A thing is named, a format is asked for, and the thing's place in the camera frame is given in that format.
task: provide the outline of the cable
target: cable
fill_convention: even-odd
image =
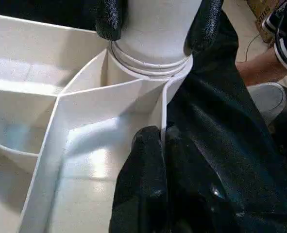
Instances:
[[[246,59],[245,59],[245,62],[246,62],[247,59],[248,59],[248,51],[249,51],[250,45],[251,45],[252,42],[254,42],[254,40],[257,39],[259,36],[260,36],[260,34],[258,34],[255,38],[253,38],[253,39],[250,41],[250,43],[249,43],[249,45],[248,45],[248,47],[247,47],[247,51],[246,51]]]

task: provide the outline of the cardboard box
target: cardboard box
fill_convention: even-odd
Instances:
[[[256,21],[255,21],[255,25],[256,28],[258,29],[263,41],[265,43],[269,43],[272,38],[273,38],[273,34],[266,32],[263,28],[262,28],[262,22],[276,9],[276,7],[278,7],[281,3],[283,2],[283,0],[266,0],[263,3],[262,9],[259,10],[259,12],[257,12],[256,16]]]
[[[247,0],[247,4],[249,5],[253,14],[257,17],[261,14],[262,9],[265,6],[265,0]]]

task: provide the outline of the compartment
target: compartment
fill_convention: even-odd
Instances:
[[[33,172],[56,97],[0,91],[0,154]]]
[[[92,31],[0,16],[0,90],[56,95],[107,45]]]
[[[153,112],[164,85],[136,80],[60,98],[20,233],[108,231],[116,178],[134,134],[161,127],[162,113]]]
[[[132,72],[121,65],[111,49],[108,48],[88,62],[69,82],[63,93],[75,93],[102,86],[126,83],[137,79],[150,80],[148,76]]]
[[[5,156],[0,157],[0,233],[14,233],[19,227],[31,178]]]

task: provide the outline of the white plastic panel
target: white plastic panel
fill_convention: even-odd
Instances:
[[[92,31],[0,16],[0,89],[57,95],[107,45]]]
[[[0,145],[39,153],[55,99],[0,91]]]
[[[14,233],[20,223],[32,175],[0,157],[0,233]]]

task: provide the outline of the white divider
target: white divider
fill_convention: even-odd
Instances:
[[[62,93],[73,93],[149,77],[128,70],[115,58],[110,48],[102,51],[84,66]]]
[[[44,232],[69,131],[67,115],[58,104],[59,100],[53,110],[45,143],[35,167],[19,232]]]
[[[0,91],[0,154],[32,173],[56,97]]]
[[[20,233],[107,232],[115,180],[164,84],[136,80],[60,97]]]
[[[92,31],[0,16],[0,90],[57,95],[107,46]]]

